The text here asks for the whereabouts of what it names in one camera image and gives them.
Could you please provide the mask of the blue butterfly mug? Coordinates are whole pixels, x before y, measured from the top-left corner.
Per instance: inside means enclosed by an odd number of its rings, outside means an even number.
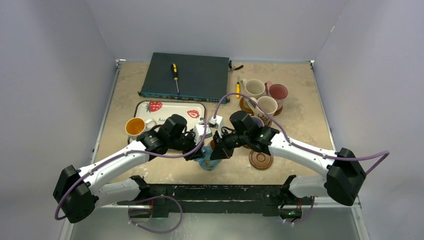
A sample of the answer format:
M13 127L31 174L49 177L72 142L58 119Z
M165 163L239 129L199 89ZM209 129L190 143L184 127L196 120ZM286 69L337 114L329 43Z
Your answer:
M222 161L222 159L211 160L213 149L210 145L201 148L202 157L194 159L205 171L213 171Z

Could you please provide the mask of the wooden coaster front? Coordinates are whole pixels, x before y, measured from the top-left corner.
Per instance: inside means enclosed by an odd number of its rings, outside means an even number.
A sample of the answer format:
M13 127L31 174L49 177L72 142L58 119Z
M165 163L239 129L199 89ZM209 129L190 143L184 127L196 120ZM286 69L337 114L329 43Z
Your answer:
M269 169L274 162L273 156L254 150L249 152L248 159L253 168L261 171Z

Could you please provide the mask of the cream floral mug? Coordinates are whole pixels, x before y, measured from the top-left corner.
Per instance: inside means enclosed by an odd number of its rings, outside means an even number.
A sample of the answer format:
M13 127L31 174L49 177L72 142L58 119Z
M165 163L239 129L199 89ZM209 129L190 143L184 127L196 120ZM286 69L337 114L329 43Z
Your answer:
M260 98L265 95L265 83L259 79L241 79L241 93L254 98Z

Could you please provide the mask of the pink mug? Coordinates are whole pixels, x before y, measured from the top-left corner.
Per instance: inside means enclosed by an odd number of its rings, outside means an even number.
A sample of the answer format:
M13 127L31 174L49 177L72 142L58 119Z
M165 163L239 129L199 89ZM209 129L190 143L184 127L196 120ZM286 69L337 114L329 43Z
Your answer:
M266 95L277 102L277 109L280 110L283 107L284 100L288 96L288 89L282 84L272 83L270 81L266 82L264 86Z

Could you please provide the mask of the purple interior mug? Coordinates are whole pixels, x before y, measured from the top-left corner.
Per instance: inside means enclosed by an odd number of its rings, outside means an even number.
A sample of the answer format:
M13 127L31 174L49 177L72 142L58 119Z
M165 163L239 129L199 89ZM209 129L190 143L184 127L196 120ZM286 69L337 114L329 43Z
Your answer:
M265 126L263 120L257 116L251 116L251 119L258 125L259 128L263 128Z

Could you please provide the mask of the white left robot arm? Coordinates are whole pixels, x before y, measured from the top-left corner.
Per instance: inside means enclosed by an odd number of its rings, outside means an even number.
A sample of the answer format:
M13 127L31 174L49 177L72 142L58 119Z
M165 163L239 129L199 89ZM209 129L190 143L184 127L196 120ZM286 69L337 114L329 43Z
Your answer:
M180 157L187 160L199 158L204 140L211 132L208 123L200 118L192 130L186 127L186 119L173 114L163 124L137 133L130 144L101 161L79 169L73 165L65 167L53 191L57 202L55 220L78 223L105 205L125 201L146 203L151 190L143 177L135 175L120 182L111 181L156 157L171 159L168 150L180 151Z

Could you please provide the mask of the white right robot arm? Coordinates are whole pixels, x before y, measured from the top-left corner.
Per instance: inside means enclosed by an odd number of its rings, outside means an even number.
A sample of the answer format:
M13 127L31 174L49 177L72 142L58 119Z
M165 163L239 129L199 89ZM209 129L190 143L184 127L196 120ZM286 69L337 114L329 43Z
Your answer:
M287 138L280 130L259 126L242 110L230 116L231 132L224 129L221 116L212 116L209 121L209 126L216 128L211 160L229 159L236 148L248 145L257 153L285 158L318 174L289 177L280 191L282 200L288 204L303 197L324 195L339 204L352 206L367 177L358 162L347 160L354 156L349 149L336 152Z

